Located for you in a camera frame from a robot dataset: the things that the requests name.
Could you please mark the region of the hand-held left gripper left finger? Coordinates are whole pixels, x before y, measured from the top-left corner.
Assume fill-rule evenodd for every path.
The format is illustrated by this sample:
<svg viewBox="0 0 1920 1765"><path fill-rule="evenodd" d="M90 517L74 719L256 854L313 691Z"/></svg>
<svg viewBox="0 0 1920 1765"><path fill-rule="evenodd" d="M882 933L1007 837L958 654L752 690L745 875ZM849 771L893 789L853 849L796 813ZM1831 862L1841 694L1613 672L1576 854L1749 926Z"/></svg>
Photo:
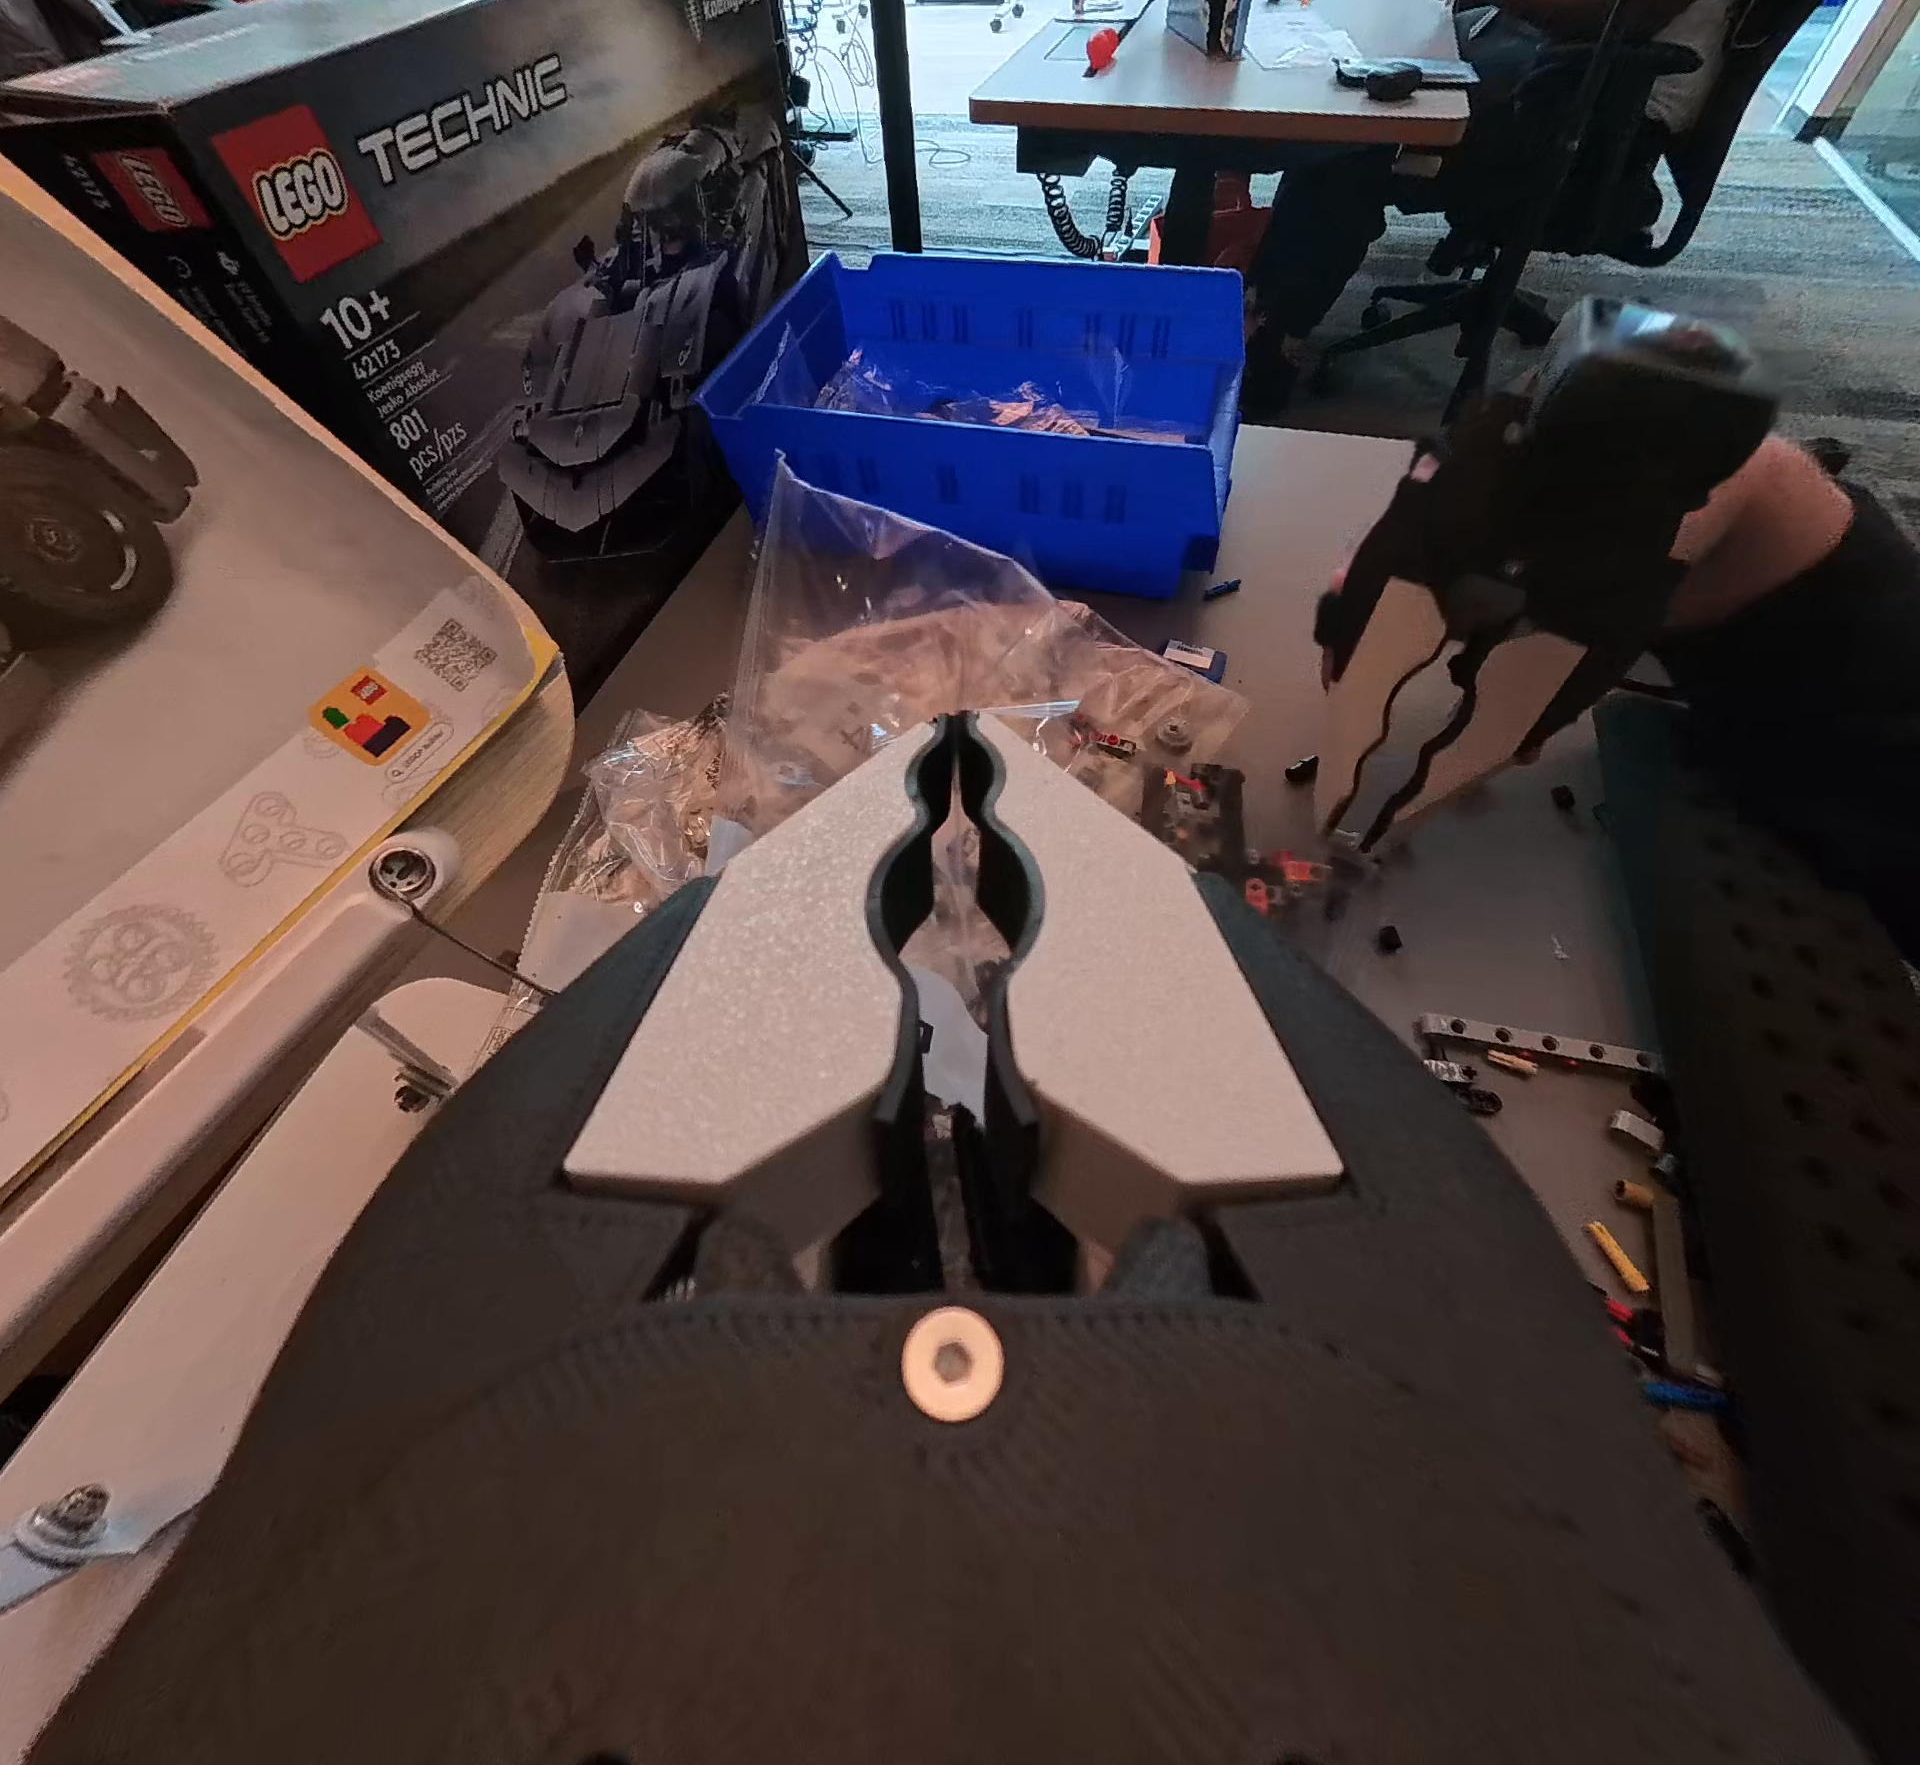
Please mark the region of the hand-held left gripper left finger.
<svg viewBox="0 0 1920 1765"><path fill-rule="evenodd" d="M907 727L690 894L690 926L564 1157L571 1187L730 1209L857 1290L944 1284L919 997L957 725Z"/></svg>

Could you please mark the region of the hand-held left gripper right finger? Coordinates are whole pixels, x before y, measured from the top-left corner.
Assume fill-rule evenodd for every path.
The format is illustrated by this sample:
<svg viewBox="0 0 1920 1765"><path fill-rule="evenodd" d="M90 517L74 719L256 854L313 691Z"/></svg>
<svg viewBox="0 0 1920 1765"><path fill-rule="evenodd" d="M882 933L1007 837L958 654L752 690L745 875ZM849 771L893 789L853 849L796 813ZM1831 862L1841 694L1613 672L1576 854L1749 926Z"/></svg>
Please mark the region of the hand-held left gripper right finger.
<svg viewBox="0 0 1920 1765"><path fill-rule="evenodd" d="M1327 1202L1330 1128L1261 1003L1258 913L997 715L960 718L976 903L1007 946L960 1151L988 1293L1072 1293L1095 1246Z"/></svg>

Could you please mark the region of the clear plastic bags in bin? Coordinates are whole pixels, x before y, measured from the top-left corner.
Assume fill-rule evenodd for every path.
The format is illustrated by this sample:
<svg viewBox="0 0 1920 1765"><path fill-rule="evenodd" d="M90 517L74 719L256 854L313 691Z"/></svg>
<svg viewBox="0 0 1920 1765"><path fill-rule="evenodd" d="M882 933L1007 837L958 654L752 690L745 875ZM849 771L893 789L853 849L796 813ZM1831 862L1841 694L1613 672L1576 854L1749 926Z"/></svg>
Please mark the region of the clear plastic bags in bin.
<svg viewBox="0 0 1920 1765"><path fill-rule="evenodd" d="M857 338L838 351L825 327L786 327L746 395L755 406L1187 446L1212 433L1217 398L1206 369L1164 371L1117 347L1054 353Z"/></svg>

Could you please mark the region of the wooden and white book stand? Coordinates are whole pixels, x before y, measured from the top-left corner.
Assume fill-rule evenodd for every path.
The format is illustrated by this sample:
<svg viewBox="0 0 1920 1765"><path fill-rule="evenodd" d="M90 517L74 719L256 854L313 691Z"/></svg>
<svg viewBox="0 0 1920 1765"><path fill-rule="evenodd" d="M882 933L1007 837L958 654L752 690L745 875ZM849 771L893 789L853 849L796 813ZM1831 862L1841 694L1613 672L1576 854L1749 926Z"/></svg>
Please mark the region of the wooden and white book stand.
<svg viewBox="0 0 1920 1765"><path fill-rule="evenodd" d="M571 749L553 664L4 1207L4 1761L152 1591L336 1246L476 1064L504 992L396 981Z"/></svg>

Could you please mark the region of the blue plastic bin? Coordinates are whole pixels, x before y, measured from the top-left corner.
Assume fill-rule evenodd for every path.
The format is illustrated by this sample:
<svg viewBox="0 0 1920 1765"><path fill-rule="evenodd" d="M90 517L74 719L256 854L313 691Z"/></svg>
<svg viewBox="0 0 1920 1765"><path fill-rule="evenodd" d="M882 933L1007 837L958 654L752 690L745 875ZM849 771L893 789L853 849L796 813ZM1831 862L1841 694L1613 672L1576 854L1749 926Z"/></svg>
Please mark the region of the blue plastic bin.
<svg viewBox="0 0 1920 1765"><path fill-rule="evenodd" d="M1118 350L1219 386L1200 443L974 429L748 404L781 332L1043 351ZM734 483L767 519L783 460L800 481L1020 559L1052 585L1166 600L1212 570L1243 389L1243 278L1231 269L882 253L811 265L700 390Z"/></svg>

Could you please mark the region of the car building instruction booklet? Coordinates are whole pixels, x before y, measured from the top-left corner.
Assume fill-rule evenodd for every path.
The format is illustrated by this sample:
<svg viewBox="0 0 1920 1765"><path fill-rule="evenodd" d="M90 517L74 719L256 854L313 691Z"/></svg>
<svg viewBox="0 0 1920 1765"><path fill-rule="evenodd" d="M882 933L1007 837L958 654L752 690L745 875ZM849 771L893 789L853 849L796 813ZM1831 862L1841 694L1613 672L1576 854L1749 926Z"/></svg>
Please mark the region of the car building instruction booklet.
<svg viewBox="0 0 1920 1765"><path fill-rule="evenodd" d="M12 1191L559 649L12 167L3 314Z"/></svg>

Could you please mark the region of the long grey holed beam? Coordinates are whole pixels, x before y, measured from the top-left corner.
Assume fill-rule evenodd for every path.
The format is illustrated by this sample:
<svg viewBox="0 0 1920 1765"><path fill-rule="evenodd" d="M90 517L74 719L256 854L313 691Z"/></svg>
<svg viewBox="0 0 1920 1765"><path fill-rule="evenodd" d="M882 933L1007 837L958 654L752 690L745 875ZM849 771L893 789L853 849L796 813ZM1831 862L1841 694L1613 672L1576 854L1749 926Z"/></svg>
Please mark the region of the long grey holed beam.
<svg viewBox="0 0 1920 1765"><path fill-rule="evenodd" d="M1414 1032L1435 1045L1550 1062L1563 1069L1580 1067L1619 1078L1669 1075L1661 1053L1569 1032L1526 1031L1447 1013L1415 1015Z"/></svg>

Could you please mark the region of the person's right forearm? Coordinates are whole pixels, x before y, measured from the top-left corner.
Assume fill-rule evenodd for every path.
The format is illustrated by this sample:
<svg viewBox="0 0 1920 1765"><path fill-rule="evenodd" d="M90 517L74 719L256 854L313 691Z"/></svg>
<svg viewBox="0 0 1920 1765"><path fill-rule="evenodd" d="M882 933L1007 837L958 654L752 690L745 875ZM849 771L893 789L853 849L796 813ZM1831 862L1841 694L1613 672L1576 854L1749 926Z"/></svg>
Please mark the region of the person's right forearm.
<svg viewBox="0 0 1920 1765"><path fill-rule="evenodd" d="M1741 816L1858 897L1917 966L1917 544L1837 481L1858 510L1832 556L1730 622L1665 628L1652 654Z"/></svg>

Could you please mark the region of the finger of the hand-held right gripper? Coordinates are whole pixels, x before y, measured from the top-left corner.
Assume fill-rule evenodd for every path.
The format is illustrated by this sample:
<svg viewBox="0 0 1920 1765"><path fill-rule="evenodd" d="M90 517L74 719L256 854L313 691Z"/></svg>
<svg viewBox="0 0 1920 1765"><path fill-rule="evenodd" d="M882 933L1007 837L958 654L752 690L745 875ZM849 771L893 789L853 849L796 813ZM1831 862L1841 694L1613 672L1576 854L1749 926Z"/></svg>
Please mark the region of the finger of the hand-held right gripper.
<svg viewBox="0 0 1920 1765"><path fill-rule="evenodd" d="M1380 844L1371 831L1386 805L1364 803L1368 775L1382 773L1382 749L1392 741L1394 707L1411 681L1448 650L1447 619L1436 596L1415 582L1392 578L1380 591L1347 672L1324 695L1314 779L1314 819L1332 844Z"/></svg>
<svg viewBox="0 0 1920 1765"><path fill-rule="evenodd" d="M1458 690L1452 715L1421 746L1405 782L1356 844L1383 845L1395 828L1511 765L1587 657L1587 644L1549 630L1474 630L1448 663Z"/></svg>

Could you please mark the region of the black steel pillar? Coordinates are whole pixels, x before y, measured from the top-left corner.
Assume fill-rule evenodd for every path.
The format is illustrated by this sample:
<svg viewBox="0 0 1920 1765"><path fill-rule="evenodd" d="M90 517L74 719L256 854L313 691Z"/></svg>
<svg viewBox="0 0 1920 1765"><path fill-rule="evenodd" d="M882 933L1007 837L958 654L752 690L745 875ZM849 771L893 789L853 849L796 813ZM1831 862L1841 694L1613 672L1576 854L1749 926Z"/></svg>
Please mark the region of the black steel pillar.
<svg viewBox="0 0 1920 1765"><path fill-rule="evenodd" d="M895 253L924 251L924 220L918 180L916 120L909 94L909 49L904 0L871 0L877 77L877 120L887 194L891 246Z"/></svg>

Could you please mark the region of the wooden office desk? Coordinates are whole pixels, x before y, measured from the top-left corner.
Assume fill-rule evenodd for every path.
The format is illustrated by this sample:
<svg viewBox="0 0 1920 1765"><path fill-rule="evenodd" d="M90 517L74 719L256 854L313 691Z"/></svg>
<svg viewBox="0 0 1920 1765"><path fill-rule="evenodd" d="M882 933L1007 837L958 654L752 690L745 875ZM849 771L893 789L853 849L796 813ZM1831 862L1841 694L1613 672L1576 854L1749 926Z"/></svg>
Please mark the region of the wooden office desk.
<svg viewBox="0 0 1920 1765"><path fill-rule="evenodd" d="M1211 57L1164 25L1150 3L1112 62L1086 67L1089 29L1046 25L970 97L976 124L1020 135L1020 169L1067 175L1079 165L1166 169L1164 265L1203 265L1221 175L1259 175L1296 156L1411 147L1439 153L1464 135L1461 89L1421 89L1401 101L1337 82L1332 59L1271 67Z"/></svg>

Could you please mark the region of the person's right hand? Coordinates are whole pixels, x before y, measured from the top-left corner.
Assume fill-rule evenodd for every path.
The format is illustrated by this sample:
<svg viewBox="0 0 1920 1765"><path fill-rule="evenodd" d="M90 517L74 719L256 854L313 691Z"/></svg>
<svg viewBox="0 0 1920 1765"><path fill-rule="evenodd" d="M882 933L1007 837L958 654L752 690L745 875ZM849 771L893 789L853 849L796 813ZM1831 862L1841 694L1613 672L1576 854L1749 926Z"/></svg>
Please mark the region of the person's right hand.
<svg viewBox="0 0 1920 1765"><path fill-rule="evenodd" d="M1730 622L1812 571L1841 544L1855 501L1812 452L1772 433L1678 526L1671 558L1683 578L1669 632Z"/></svg>

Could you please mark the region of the pile of toy bricks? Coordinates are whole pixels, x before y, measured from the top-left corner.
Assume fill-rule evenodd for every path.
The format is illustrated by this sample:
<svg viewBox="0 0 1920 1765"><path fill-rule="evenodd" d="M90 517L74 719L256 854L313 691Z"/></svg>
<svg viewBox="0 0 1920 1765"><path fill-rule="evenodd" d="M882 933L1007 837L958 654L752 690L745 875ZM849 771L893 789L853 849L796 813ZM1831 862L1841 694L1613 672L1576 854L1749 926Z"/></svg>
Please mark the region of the pile of toy bricks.
<svg viewBox="0 0 1920 1765"><path fill-rule="evenodd" d="M1404 845L1259 845L1249 776L1197 763L1140 823L1268 917L1429 1064L1547 1202L1655 1407L1728 1415L1700 1305L1669 1075L1619 1078L1423 1042L1421 1013L1662 1053L1609 901L1596 765L1495 780Z"/></svg>

